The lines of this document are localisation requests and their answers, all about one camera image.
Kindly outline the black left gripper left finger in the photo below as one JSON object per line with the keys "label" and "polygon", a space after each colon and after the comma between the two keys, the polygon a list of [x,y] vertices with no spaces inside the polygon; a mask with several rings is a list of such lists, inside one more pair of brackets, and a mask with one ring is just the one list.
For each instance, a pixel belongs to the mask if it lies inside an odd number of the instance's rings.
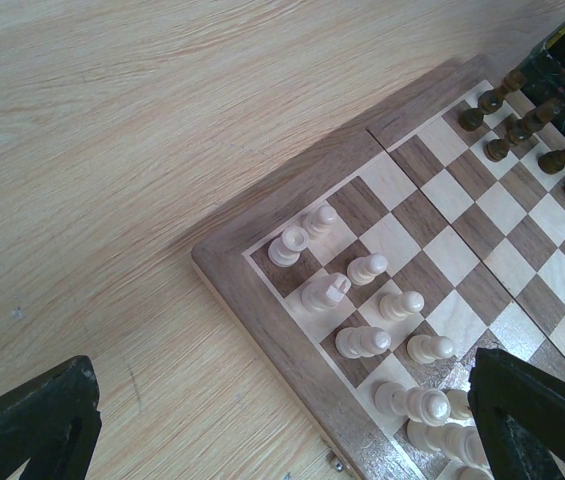
{"label": "black left gripper left finger", "polygon": [[83,479],[102,427],[90,358],[74,356],[0,396],[0,479]]}

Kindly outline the wooden chess board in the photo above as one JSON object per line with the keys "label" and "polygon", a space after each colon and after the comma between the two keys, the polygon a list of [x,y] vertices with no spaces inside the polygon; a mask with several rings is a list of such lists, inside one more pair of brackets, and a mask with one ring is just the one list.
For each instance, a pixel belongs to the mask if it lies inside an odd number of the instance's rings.
{"label": "wooden chess board", "polygon": [[[309,150],[313,164],[252,204],[192,251],[194,266],[241,323],[325,436],[343,478],[456,479],[466,465],[407,439],[405,417],[374,404],[385,382],[464,391],[479,348],[499,348],[565,382],[565,169],[548,175],[538,158],[563,145],[550,130],[491,162],[485,145],[531,105],[513,93],[475,131],[459,115],[493,85],[481,57],[452,61],[377,105],[358,133],[330,134]],[[337,221],[290,267],[268,247],[289,226],[328,204]],[[385,273],[352,284],[340,304],[310,313],[310,280],[347,276],[373,253]],[[423,309],[384,320],[385,295],[416,291]],[[349,359],[335,345],[347,327],[387,331],[389,349]],[[414,362],[415,335],[446,336],[455,354]]]}

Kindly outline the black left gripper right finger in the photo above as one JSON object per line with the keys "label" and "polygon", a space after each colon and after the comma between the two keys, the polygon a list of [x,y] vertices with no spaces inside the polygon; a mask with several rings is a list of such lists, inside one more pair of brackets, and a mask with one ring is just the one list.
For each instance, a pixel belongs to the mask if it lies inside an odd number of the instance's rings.
{"label": "black left gripper right finger", "polygon": [[565,382],[500,349],[476,350],[469,405],[496,479],[562,479]]}

